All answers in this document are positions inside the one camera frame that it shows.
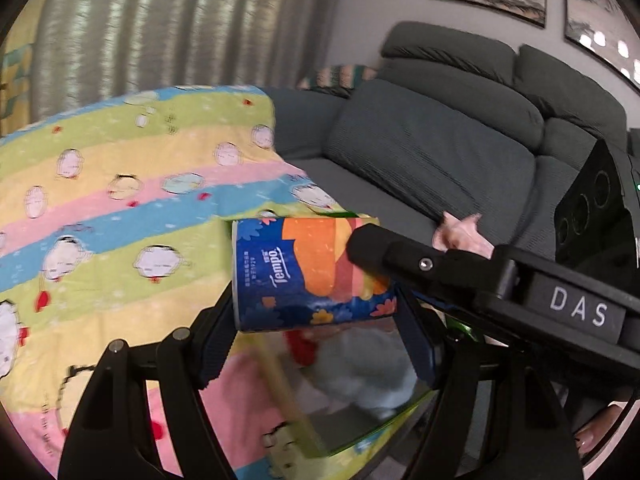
gray curtain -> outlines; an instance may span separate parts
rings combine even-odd
[[[47,0],[31,120],[175,84],[293,86],[322,59],[335,0]]]

red object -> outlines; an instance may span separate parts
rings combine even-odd
[[[51,295],[46,290],[41,291],[38,295],[38,299],[36,300],[36,312],[42,311],[42,309],[45,308],[50,301]]]
[[[289,351],[293,360],[300,366],[311,366],[316,362],[316,351],[318,344],[309,339],[305,339],[300,330],[290,330],[284,333]]]
[[[20,327],[20,335],[18,336],[18,344],[24,346],[24,340],[29,337],[29,329],[26,326]]]
[[[162,424],[152,420],[151,433],[153,433],[155,440],[160,440],[162,437],[164,437],[164,428],[162,427]]]

wall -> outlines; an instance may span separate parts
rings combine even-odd
[[[622,103],[630,127],[640,126],[640,94],[590,54],[564,40],[564,0],[547,0],[546,28],[508,14],[449,0],[339,0],[326,64],[376,66],[394,23],[417,20],[482,34],[514,49],[528,43],[595,79]]]

blue tissue packaging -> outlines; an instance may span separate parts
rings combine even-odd
[[[351,232],[373,218],[249,218],[233,222],[233,295],[241,332],[390,316],[390,283],[346,257]]]

metal bolt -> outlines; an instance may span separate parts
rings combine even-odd
[[[427,270],[433,269],[433,262],[430,258],[423,258],[420,260],[420,270],[427,272]]]
[[[185,327],[176,328],[174,330],[174,334],[173,334],[174,339],[177,340],[177,341],[184,341],[190,335],[191,335],[191,331],[188,328],[185,328]]]
[[[120,350],[124,348],[124,341],[122,339],[115,339],[109,343],[109,350],[114,354],[117,354]]]

